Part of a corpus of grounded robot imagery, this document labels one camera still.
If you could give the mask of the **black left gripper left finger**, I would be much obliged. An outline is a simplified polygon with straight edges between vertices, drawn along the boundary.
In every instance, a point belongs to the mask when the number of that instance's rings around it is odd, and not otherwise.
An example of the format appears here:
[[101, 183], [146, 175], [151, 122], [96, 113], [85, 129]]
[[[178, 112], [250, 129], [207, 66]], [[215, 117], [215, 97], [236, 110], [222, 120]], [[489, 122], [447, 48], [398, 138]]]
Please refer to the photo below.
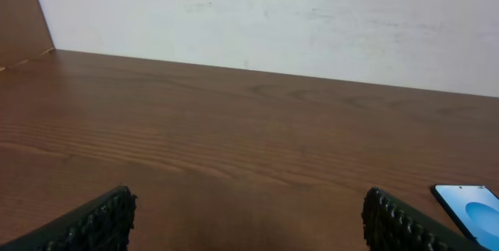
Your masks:
[[127, 251], [137, 196], [117, 186], [1, 245], [1, 251]]

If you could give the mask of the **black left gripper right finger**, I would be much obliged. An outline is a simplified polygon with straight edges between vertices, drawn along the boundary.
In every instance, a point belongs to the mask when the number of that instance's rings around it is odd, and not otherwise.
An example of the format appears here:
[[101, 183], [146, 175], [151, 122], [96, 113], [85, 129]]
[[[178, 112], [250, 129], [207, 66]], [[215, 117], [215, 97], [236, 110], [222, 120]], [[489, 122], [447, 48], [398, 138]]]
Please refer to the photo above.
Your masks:
[[377, 187], [363, 201], [363, 237], [373, 251], [486, 251]]

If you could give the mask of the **blue Galaxy smartphone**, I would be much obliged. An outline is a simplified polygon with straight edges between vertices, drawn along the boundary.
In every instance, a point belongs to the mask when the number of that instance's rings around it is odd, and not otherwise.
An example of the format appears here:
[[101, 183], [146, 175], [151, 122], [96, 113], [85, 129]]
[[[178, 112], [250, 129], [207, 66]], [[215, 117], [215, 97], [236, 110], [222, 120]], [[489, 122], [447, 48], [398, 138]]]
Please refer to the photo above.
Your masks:
[[483, 185], [436, 184], [430, 188], [464, 236], [498, 251], [498, 197]]

